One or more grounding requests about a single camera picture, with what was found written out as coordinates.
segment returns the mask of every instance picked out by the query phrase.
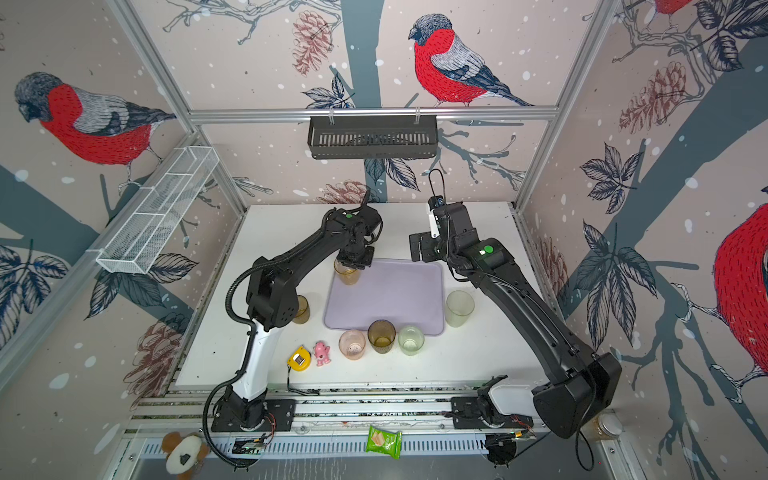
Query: green snack package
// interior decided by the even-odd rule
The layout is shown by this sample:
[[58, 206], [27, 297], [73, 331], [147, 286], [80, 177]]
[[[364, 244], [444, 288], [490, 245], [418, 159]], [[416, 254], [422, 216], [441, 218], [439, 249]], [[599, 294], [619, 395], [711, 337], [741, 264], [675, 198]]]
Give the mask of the green snack package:
[[400, 458], [400, 443], [402, 432], [389, 433], [374, 429], [373, 425], [368, 430], [368, 445], [366, 452], [378, 452], [385, 455], [391, 455], [397, 460]]

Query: yellow tape measure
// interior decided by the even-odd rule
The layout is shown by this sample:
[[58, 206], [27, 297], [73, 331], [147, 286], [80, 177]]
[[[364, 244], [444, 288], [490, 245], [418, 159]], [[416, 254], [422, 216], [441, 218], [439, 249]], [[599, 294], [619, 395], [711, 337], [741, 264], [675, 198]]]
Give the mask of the yellow tape measure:
[[288, 359], [288, 366], [297, 372], [302, 372], [310, 366], [311, 358], [312, 356], [310, 355], [310, 352], [304, 348], [304, 345], [302, 345], [290, 356]]

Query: white table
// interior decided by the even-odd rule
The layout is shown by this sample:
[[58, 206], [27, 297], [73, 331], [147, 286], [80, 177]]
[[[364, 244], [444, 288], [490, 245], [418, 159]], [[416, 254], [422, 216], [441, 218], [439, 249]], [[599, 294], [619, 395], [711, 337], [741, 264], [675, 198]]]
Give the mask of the white table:
[[[515, 257], [525, 278], [541, 294], [508, 205], [504, 202], [465, 205], [480, 239], [494, 237], [502, 242]], [[375, 244], [375, 257], [410, 259], [408, 235], [429, 230], [426, 205], [373, 206], [384, 220], [382, 236]], [[307, 238], [320, 226], [329, 208], [328, 205], [254, 205], [248, 210], [176, 381], [177, 388], [210, 388], [229, 379], [240, 368], [247, 327], [235, 323], [224, 312], [227, 289], [256, 258], [273, 258]], [[271, 386], [284, 388], [289, 356], [299, 345], [311, 351], [318, 340], [331, 346], [331, 363], [322, 367], [312, 364], [303, 372], [292, 372], [292, 385], [299, 388], [475, 386], [501, 374], [518, 380], [520, 385], [533, 386], [547, 381], [531, 348], [509, 319], [480, 290], [453, 280], [444, 262], [439, 263], [443, 269], [445, 295], [453, 290], [466, 290], [475, 299], [475, 312], [464, 326], [458, 329], [445, 326], [442, 335], [426, 337], [416, 356], [403, 355], [395, 344], [385, 355], [367, 348], [360, 360], [353, 362], [344, 358], [338, 347], [343, 332], [323, 325], [335, 257], [325, 259], [296, 289], [309, 301], [310, 320], [303, 325], [291, 323], [284, 327], [269, 366]], [[246, 288], [247, 280], [241, 284], [233, 302], [235, 312], [241, 316], [246, 315]]]

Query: pink toy figure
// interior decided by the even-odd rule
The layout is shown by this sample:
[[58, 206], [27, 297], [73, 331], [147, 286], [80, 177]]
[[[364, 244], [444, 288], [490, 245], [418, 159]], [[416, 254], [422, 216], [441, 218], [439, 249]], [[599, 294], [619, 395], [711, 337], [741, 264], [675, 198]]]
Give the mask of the pink toy figure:
[[331, 347], [327, 346], [325, 343], [315, 343], [315, 357], [317, 358], [317, 366], [323, 366], [326, 363], [330, 363], [331, 359], [328, 358], [328, 354], [330, 352]]

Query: white wire basket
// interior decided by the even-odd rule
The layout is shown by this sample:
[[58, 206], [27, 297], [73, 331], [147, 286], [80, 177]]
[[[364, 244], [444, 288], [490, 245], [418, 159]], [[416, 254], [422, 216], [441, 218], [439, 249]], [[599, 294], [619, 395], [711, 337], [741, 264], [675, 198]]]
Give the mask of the white wire basket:
[[147, 273], [200, 193], [219, 157], [212, 147], [185, 147], [135, 212], [99, 253], [108, 272]]

